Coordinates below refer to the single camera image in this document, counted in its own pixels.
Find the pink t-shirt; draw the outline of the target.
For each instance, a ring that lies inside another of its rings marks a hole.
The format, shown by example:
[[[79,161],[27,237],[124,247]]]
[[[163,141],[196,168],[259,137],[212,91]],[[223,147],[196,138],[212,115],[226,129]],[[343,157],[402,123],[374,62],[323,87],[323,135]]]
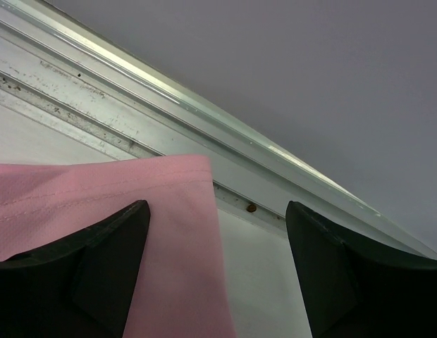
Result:
[[[234,337],[209,159],[0,164],[0,261],[149,205],[122,337]]]

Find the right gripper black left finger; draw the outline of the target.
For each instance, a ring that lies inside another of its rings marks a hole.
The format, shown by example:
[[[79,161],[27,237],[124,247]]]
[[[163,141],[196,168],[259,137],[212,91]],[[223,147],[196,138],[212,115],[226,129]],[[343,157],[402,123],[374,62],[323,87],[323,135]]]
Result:
[[[149,221],[136,201],[0,261],[0,337],[122,337]]]

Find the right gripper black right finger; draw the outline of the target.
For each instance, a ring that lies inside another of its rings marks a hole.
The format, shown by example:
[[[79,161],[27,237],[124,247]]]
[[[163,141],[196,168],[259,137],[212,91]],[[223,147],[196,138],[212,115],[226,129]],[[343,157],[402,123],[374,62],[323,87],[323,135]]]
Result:
[[[313,337],[437,337],[437,260],[299,202],[288,204],[285,221]]]

